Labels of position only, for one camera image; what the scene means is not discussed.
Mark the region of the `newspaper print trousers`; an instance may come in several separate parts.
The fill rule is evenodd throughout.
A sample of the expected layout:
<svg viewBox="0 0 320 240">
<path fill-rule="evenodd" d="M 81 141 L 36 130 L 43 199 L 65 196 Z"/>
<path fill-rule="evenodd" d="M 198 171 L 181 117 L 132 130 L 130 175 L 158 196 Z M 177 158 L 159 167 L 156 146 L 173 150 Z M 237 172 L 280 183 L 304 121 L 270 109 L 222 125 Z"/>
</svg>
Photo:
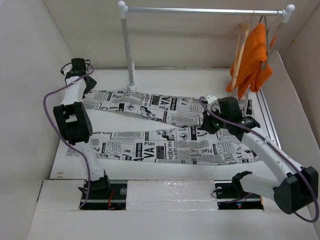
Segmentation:
<svg viewBox="0 0 320 240">
<path fill-rule="evenodd" d="M 195 97 L 92 90 L 86 109 L 123 112 L 171 125 L 151 131 L 98 131 L 91 143 L 99 159 L 186 165 L 252 163 L 257 154 L 226 129 L 210 134 L 201 129 L 203 107 Z"/>
</svg>

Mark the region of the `wooden clothes hanger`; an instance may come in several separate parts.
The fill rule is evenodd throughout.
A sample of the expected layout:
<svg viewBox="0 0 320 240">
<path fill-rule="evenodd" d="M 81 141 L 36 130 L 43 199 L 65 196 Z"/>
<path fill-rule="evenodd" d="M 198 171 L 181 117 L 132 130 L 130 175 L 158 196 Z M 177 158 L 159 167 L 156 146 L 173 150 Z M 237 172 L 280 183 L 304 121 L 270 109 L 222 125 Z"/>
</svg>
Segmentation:
<svg viewBox="0 0 320 240">
<path fill-rule="evenodd" d="M 239 28 L 239 34 L 237 39 L 236 45 L 236 52 L 235 52 L 235 60 L 233 65 L 233 74 L 232 74 L 232 82 L 231 82 L 231 90 L 233 91 L 236 87 L 238 74 L 241 66 L 242 56 L 244 52 L 244 48 L 246 45 L 246 41 L 250 32 L 250 23 L 249 22 L 242 22 Z"/>
</svg>

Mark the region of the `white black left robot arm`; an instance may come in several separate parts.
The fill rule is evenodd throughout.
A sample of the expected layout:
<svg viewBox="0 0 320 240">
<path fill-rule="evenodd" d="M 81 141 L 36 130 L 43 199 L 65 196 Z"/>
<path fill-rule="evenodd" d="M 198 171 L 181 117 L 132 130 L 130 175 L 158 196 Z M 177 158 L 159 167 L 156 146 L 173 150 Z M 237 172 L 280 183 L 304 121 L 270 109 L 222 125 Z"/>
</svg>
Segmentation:
<svg viewBox="0 0 320 240">
<path fill-rule="evenodd" d="M 86 157 L 88 180 L 79 190 L 88 194 L 90 200 L 102 200 L 111 195 L 112 189 L 109 177 L 100 166 L 93 148 L 93 127 L 83 104 L 85 95 L 97 84 L 89 76 L 89 64 L 83 58 L 73 58 L 70 68 L 64 67 L 61 70 L 68 87 L 61 104 L 53 108 L 53 114 L 62 138 Z"/>
</svg>

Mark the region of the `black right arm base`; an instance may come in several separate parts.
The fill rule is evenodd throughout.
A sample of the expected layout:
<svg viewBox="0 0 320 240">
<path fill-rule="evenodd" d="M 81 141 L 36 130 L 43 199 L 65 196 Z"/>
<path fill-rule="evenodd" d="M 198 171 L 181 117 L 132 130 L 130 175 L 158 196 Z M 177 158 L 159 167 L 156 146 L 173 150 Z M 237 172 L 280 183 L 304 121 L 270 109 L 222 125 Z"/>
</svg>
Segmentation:
<svg viewBox="0 0 320 240">
<path fill-rule="evenodd" d="M 217 181 L 211 196 L 218 210 L 263 210 L 262 198 L 254 193 L 238 191 L 230 181 Z"/>
</svg>

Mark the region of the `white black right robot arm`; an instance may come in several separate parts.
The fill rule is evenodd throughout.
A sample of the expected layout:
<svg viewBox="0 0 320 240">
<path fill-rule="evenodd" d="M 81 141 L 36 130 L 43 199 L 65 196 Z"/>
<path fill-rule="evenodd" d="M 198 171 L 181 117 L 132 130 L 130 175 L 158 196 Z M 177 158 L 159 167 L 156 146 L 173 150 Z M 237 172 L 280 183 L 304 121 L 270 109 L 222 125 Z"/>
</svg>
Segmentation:
<svg viewBox="0 0 320 240">
<path fill-rule="evenodd" d="M 207 95 L 200 97 L 199 103 L 204 108 L 201 130 L 209 134 L 227 130 L 249 147 L 276 178 L 275 181 L 265 179 L 249 170 L 237 173 L 232 177 L 232 193 L 238 199 L 252 194 L 268 198 L 288 215 L 296 215 L 298 210 L 313 203 L 315 216 L 311 222 L 316 222 L 320 215 L 317 170 L 302 166 L 281 150 L 252 116 L 242 114 L 236 98 Z"/>
</svg>

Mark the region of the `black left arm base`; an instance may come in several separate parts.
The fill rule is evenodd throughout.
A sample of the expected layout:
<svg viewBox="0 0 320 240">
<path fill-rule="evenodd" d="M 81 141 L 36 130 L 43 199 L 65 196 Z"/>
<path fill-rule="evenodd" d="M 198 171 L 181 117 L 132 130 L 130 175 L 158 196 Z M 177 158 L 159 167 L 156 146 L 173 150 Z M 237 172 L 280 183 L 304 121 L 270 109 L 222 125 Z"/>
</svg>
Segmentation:
<svg viewBox="0 0 320 240">
<path fill-rule="evenodd" d="M 108 190 L 90 190 L 87 197 L 87 184 L 79 187 L 81 200 L 79 208 L 88 211 L 122 211 L 126 210 L 127 180 L 111 180 Z"/>
</svg>

